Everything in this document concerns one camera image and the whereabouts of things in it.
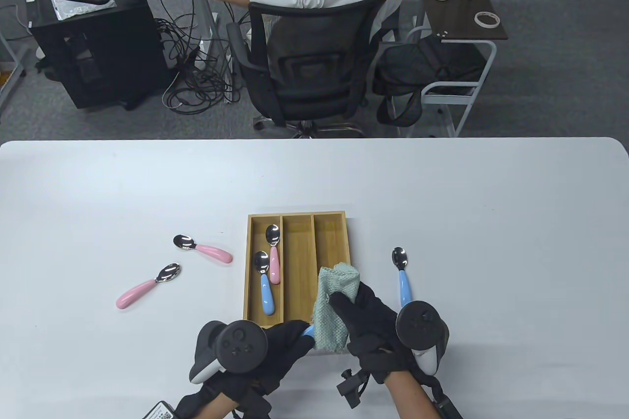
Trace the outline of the person's left hand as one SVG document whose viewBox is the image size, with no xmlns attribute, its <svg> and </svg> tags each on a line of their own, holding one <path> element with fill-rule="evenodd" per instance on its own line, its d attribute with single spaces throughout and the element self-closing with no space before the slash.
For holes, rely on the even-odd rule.
<svg viewBox="0 0 629 419">
<path fill-rule="evenodd" d="M 303 332 L 303 320 L 292 320 L 263 329 L 267 350 L 263 360 L 247 372 L 220 370 L 201 385 L 198 392 L 184 396 L 175 408 L 180 419 L 222 419 L 237 412 L 245 419 L 267 419 L 270 404 L 265 399 L 274 392 L 292 366 L 315 346 Z"/>
</svg>

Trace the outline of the person's right hand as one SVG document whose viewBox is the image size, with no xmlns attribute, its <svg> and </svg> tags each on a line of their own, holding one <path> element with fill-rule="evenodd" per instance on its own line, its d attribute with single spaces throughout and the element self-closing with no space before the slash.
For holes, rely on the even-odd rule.
<svg viewBox="0 0 629 419">
<path fill-rule="evenodd" d="M 342 292 L 334 292 L 328 304 L 348 329 L 348 351 L 359 359 L 361 369 L 382 385 L 392 372 L 418 375 L 411 350 L 396 333 L 397 314 L 385 305 L 363 282 L 354 301 Z"/>
</svg>

